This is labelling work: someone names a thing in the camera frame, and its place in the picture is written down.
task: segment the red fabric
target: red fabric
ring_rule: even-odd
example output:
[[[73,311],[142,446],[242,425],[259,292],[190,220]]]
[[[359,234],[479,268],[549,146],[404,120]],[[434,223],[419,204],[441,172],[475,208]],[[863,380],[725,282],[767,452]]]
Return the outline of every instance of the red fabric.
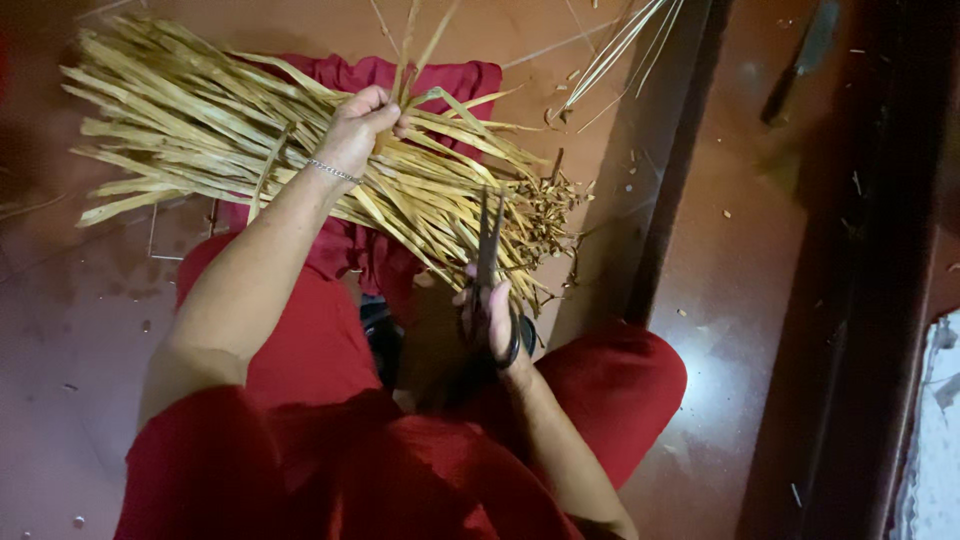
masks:
[[[231,238],[187,256],[180,300]],[[498,386],[457,419],[404,416],[362,338],[343,286],[304,267],[246,389],[180,400],[137,436],[116,538],[580,537],[524,465]],[[538,367],[615,486],[686,382],[669,345],[624,324]]]
[[[349,92],[370,85],[390,88],[396,73],[394,64],[375,57],[364,58],[354,66],[336,55],[322,60],[299,55],[283,55],[282,58],[322,85]],[[458,101],[464,102],[498,91],[502,79],[500,67],[493,63],[471,61],[427,65],[418,77],[413,93],[420,94],[433,86],[440,86]],[[420,109],[443,112],[449,106],[444,100],[437,99],[424,103]],[[493,102],[470,111],[477,118],[489,120]],[[448,136],[439,135],[435,138],[465,156],[478,159],[481,155],[476,148]],[[242,231],[247,226],[250,207],[225,202],[221,205],[228,217],[230,230]],[[306,264],[328,279],[339,278],[347,270],[363,270],[360,275],[363,291],[374,296],[382,295],[401,326],[412,321],[410,290],[413,277],[423,266],[409,250],[386,234],[331,217],[317,236]]]

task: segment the hand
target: hand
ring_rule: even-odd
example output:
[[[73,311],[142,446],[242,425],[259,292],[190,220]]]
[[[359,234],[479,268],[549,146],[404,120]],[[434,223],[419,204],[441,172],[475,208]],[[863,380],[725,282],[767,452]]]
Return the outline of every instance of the hand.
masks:
[[[400,115],[400,107],[390,102],[387,90],[367,86],[337,107],[315,159],[360,178],[376,134],[393,128],[396,136],[404,138],[409,127],[409,118]]]
[[[467,265],[467,275],[476,277],[476,266]],[[487,314],[490,321],[490,327],[487,329],[490,340],[490,350],[493,357],[497,360],[504,360],[510,350],[510,338],[513,333],[513,322],[510,319],[510,282],[504,280],[498,283],[493,290],[484,290],[481,293],[481,306]],[[470,287],[465,287],[457,296],[453,298],[453,305],[456,307],[468,306],[470,302]],[[475,321],[470,320],[470,310],[463,310],[464,330],[467,335],[470,334],[470,327]],[[533,365],[526,349],[520,346],[516,355],[516,360],[511,364],[507,371],[514,371]]]

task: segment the chain bracelet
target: chain bracelet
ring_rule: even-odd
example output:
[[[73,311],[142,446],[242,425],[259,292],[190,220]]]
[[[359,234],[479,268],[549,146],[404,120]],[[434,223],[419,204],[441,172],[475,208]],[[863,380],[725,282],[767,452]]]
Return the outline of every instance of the chain bracelet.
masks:
[[[354,178],[354,177],[350,176],[349,174],[347,174],[347,173],[345,173],[345,172],[343,172],[343,171],[338,171],[337,169],[331,167],[330,165],[326,165],[326,164],[320,163],[319,161],[314,160],[313,158],[307,160],[306,162],[309,163],[309,164],[311,164],[311,165],[313,165],[313,166],[315,166],[315,167],[317,167],[318,169],[320,169],[320,170],[322,170],[322,171],[324,171],[324,172],[330,173],[330,174],[332,174],[333,176],[339,176],[340,178],[342,178],[342,179],[344,179],[344,180],[346,180],[346,181],[349,181],[349,182],[353,182],[354,184],[360,185],[360,184],[363,183],[363,180],[361,180],[361,179],[359,179],[359,178]]]

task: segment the dried straw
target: dried straw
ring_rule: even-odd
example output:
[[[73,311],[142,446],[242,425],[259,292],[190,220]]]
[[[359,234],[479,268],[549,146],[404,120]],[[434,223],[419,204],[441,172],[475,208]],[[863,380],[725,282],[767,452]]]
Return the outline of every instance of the dried straw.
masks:
[[[352,95],[322,86],[285,61],[220,51],[169,21],[116,18],[112,27],[115,36],[81,31],[83,59],[79,67],[62,68],[72,80],[63,87],[100,106],[104,117],[87,118],[82,126],[84,135],[100,137],[97,146],[74,152],[136,176],[95,189],[93,197],[131,196],[84,212],[79,227],[190,193],[265,207],[306,165],[334,109]],[[401,56],[407,59],[404,41]],[[274,66],[293,83],[250,62]],[[548,161],[500,136],[529,128],[481,121],[469,112],[493,97],[461,104],[435,87],[403,100],[416,76],[414,70],[393,88],[412,117],[408,139],[416,145],[387,132],[382,150],[368,161],[365,183],[338,201],[331,215],[389,234],[459,289],[467,278],[463,266],[476,257],[480,192],[502,188],[508,199],[498,266],[513,283],[515,305],[538,314],[536,289],[545,289],[530,271],[546,257],[572,253],[574,235],[564,231],[565,217],[587,195],[563,174],[541,179],[535,171]],[[444,99],[450,111],[416,109],[430,99]],[[505,162],[507,172],[494,175],[431,133],[475,146]]]
[[[637,36],[643,32],[647,24],[654,18],[660,9],[667,4],[669,4],[669,9],[667,10],[663,21],[657,30],[657,34],[651,40],[649,46],[647,47],[647,51],[643,55],[642,60],[640,60],[639,65],[636,67],[634,74],[625,85],[623,93],[621,93],[606,107],[600,110],[600,112],[597,112],[596,115],[594,115],[579,130],[577,130],[577,133],[585,130],[597,118],[603,115],[604,112],[619,103],[623,96],[630,91],[634,84],[634,80],[636,80],[636,76],[643,71],[643,77],[640,79],[640,84],[637,85],[636,88],[635,98],[640,96],[640,92],[643,91],[643,87],[647,83],[647,78],[650,77],[650,72],[653,71],[654,65],[657,64],[657,60],[660,58],[660,52],[663,50],[663,45],[666,44],[667,39],[670,37],[670,33],[673,31],[673,26],[677,22],[677,16],[680,14],[680,10],[684,6],[684,0],[648,0],[647,4],[641,9],[627,15],[622,28],[611,38],[610,42],[607,43],[607,45],[593,57],[593,60],[584,70],[583,77],[580,78],[580,80],[577,82],[577,85],[566,98],[564,105],[558,108],[555,112],[552,110],[547,111],[544,118],[548,126],[552,126],[551,122],[557,116],[564,118],[564,114],[566,112],[573,110],[574,104],[576,104],[580,98],[589,92],[590,89],[593,88],[594,85],[596,85],[597,82],[602,79],[608,71],[610,71],[610,68],[620,59],[623,53],[627,51],[627,49],[630,47],[630,44],[636,40]],[[656,50],[656,53],[654,53],[650,61],[647,61],[651,58],[650,54],[654,52],[654,50]],[[576,74],[579,74],[579,72],[580,70],[577,70],[574,72],[574,74],[571,74],[570,77],[567,77],[567,80],[569,81]]]

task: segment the left hand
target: left hand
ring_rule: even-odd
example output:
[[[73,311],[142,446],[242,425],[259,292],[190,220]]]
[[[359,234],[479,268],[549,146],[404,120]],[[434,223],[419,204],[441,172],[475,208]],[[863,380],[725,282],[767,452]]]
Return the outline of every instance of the left hand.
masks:
[[[409,118],[400,115],[399,105],[390,101],[387,90],[367,86],[337,107],[315,159],[360,178],[376,134],[393,128],[396,136],[404,138],[409,127]]]

